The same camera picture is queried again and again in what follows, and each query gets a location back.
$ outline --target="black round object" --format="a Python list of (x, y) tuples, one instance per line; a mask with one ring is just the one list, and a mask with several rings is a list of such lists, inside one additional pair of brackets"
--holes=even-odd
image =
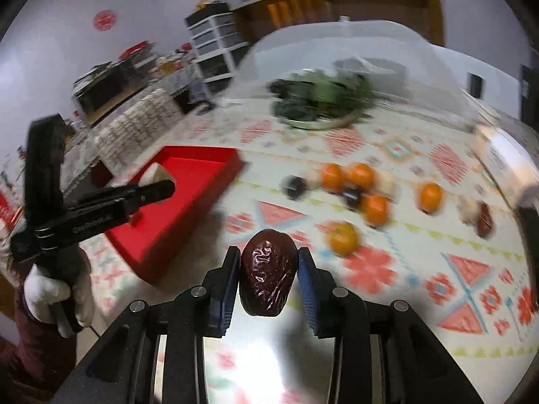
[(363, 190), (355, 185), (347, 185), (344, 187), (341, 196), (348, 209), (357, 211), (361, 203), (361, 198), (363, 197)]
[(296, 200), (305, 192), (307, 184), (304, 178), (290, 176), (285, 180), (282, 189), (289, 199)]

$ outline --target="orange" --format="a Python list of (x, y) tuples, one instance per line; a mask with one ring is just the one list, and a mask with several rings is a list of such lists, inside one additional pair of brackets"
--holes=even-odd
[(389, 219), (389, 201), (379, 194), (367, 194), (361, 202), (363, 219), (373, 228), (385, 225)]
[(419, 209), (432, 214), (440, 209), (443, 199), (444, 190), (437, 183), (426, 183), (419, 192)]
[(322, 188), (330, 193), (340, 193), (344, 186), (344, 175), (337, 164), (322, 167)]
[(325, 241), (333, 253), (347, 257), (359, 246), (359, 234), (354, 225), (348, 222), (336, 222), (329, 226)]
[(368, 191), (374, 187), (374, 170), (367, 164), (351, 164), (348, 167), (347, 176), (348, 182), (361, 187), (365, 191)]

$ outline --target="white wall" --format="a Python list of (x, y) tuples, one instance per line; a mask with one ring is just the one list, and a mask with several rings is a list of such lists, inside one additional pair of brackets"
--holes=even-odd
[(445, 46), (484, 61), (516, 79), (529, 66), (526, 32), (505, 0), (442, 0)]
[[(73, 82), (94, 65), (143, 40), (163, 53), (188, 42), (184, 18), (198, 1), (29, 0), (0, 42), (0, 160), (24, 144), (31, 120), (75, 110)], [(118, 22), (98, 32), (104, 9)]]

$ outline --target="transparent food cover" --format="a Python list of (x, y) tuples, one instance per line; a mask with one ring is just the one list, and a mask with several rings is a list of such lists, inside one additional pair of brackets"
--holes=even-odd
[(266, 97), (266, 84), (303, 70), (354, 71), (374, 90), (457, 127), (473, 111), (449, 68), (418, 33), (391, 21), (338, 21), (279, 29), (257, 42), (234, 72), (224, 97)]

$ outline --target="black cable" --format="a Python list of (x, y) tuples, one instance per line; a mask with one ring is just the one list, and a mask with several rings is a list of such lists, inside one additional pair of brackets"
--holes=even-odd
[(97, 336), (98, 339), (99, 339), (99, 337), (101, 337), (99, 335), (99, 333), (94, 329), (94, 327), (92, 325), (90, 325), (90, 329), (94, 332), (94, 334)]

